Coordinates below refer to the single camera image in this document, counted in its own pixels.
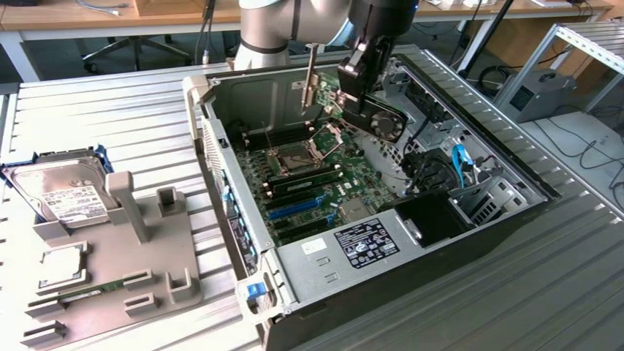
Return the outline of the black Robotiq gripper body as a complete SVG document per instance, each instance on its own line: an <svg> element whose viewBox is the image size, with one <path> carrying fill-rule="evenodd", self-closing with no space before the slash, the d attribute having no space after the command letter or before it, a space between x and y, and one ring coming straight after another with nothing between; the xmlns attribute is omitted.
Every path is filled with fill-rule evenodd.
<svg viewBox="0 0 624 351"><path fill-rule="evenodd" d="M414 18L416 0L354 0L348 13L357 37L398 37Z"/></svg>

